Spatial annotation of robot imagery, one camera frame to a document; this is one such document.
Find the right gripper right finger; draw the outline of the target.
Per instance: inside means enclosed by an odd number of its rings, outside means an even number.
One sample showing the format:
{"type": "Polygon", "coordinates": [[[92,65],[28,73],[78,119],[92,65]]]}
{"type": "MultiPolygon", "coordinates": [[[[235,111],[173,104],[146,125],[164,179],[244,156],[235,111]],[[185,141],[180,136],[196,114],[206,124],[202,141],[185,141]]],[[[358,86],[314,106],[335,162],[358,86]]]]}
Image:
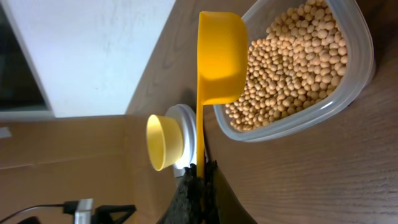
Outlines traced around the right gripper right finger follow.
{"type": "Polygon", "coordinates": [[[208,161],[205,167],[206,223],[257,224],[243,208],[216,161],[208,161]]]}

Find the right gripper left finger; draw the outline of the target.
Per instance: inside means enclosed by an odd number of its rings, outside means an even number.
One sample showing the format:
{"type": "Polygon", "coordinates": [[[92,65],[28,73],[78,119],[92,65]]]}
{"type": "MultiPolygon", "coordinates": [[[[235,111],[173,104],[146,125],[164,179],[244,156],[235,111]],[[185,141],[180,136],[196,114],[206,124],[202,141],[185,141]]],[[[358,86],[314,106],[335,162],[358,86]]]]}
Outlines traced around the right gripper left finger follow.
{"type": "Polygon", "coordinates": [[[197,177],[197,166],[190,164],[174,197],[157,224],[200,224],[203,221],[201,199],[205,191],[204,180],[197,177]]]}

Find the yellow measuring scoop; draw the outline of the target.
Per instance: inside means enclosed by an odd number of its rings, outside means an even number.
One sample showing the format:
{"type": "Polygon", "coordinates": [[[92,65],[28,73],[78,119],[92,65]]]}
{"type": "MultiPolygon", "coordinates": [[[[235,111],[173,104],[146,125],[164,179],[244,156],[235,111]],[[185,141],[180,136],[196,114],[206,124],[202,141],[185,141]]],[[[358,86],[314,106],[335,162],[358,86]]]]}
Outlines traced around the yellow measuring scoop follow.
{"type": "Polygon", "coordinates": [[[197,37],[197,176],[205,176],[203,107],[236,101],[246,82],[248,34],[232,12],[199,13],[197,37]]]}

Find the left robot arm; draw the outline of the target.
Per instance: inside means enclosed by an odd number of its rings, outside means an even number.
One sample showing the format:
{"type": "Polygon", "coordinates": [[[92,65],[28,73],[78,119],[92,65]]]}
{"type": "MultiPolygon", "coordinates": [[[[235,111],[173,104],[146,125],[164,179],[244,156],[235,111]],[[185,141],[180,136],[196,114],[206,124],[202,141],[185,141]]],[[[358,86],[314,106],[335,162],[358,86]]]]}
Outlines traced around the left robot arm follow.
{"type": "Polygon", "coordinates": [[[74,223],[89,223],[89,224],[100,224],[100,223],[124,223],[128,220],[136,211],[135,205],[102,205],[95,209],[94,214],[91,214],[91,210],[86,211],[78,210],[78,201],[69,201],[63,204],[44,204],[28,207],[23,210],[19,210],[8,218],[12,218],[22,213],[27,213],[36,209],[46,208],[61,208],[63,214],[72,215],[74,223]]]}

